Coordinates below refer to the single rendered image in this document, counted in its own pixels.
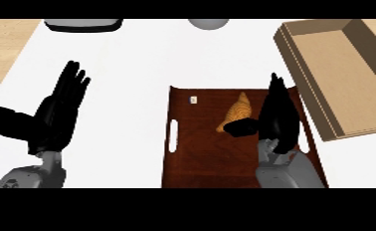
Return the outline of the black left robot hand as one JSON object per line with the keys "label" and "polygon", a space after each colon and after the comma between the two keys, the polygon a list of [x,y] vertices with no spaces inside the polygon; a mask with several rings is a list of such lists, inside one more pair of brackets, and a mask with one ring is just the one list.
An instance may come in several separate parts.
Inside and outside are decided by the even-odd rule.
{"label": "black left robot hand", "polygon": [[79,63],[69,61],[54,91],[41,101],[33,115],[0,107],[0,135],[26,141],[30,155],[60,152],[67,146],[89,81]]}

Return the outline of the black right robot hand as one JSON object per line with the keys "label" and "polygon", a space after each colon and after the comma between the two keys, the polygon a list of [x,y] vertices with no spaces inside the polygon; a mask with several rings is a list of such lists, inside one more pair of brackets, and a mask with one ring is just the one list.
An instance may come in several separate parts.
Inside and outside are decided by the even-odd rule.
{"label": "black right robot hand", "polygon": [[271,74],[268,94],[263,98],[257,119],[241,118],[222,126],[232,137],[257,134],[259,140],[277,140],[272,150],[284,154],[297,144],[299,114],[291,102],[283,78]]}

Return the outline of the golden croissant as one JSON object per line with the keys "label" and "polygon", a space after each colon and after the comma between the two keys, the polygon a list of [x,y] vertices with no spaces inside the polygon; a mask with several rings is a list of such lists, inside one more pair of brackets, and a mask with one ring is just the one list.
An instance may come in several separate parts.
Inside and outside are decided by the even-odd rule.
{"label": "golden croissant", "polygon": [[234,104],[228,108],[228,111],[227,111],[225,116],[224,116],[224,120],[219,123],[215,131],[216,132],[224,132],[224,129],[222,129],[224,126],[229,122],[232,122],[235,120],[240,120],[246,117],[250,117],[250,113],[252,113],[252,108],[250,108],[250,104],[249,104],[249,99],[246,97],[246,94],[240,93]]}

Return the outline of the open cardboard box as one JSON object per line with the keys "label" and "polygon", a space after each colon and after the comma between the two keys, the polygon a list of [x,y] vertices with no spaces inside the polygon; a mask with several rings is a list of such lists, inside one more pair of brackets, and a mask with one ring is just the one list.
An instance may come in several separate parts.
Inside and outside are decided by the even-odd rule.
{"label": "open cardboard box", "polygon": [[376,132],[376,19],[284,22],[274,43],[324,141]]}

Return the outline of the dark brown wooden tray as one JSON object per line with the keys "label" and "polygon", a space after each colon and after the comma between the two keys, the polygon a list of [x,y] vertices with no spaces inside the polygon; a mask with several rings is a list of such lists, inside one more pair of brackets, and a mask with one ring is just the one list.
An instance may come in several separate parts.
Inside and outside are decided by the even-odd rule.
{"label": "dark brown wooden tray", "polygon": [[[288,88],[287,92],[299,114],[299,135],[312,138],[297,89]],[[162,187],[260,187],[255,178],[257,134],[232,137],[225,131],[215,131],[240,93],[249,99],[250,118],[257,119],[268,90],[170,89],[168,124],[175,128],[166,130],[166,142],[173,143],[176,149],[165,151]],[[194,105],[188,102],[191,96],[197,98]],[[308,157],[325,187],[316,151],[302,150],[299,143],[293,149]]]}

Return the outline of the grey and black appliance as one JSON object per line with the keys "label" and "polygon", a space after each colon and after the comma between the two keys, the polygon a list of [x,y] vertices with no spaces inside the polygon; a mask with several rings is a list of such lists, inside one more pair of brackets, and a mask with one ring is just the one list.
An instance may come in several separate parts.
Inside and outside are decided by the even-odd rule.
{"label": "grey and black appliance", "polygon": [[66,33],[113,32],[122,26],[122,19],[45,19],[51,31]]}

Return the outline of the grey round object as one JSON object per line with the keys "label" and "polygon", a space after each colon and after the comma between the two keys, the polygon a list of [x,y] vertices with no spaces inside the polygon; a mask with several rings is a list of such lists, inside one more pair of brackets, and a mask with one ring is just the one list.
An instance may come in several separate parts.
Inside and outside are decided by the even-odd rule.
{"label": "grey round object", "polygon": [[201,30],[216,30],[219,29],[228,22],[227,19],[188,19],[188,22],[194,27]]}

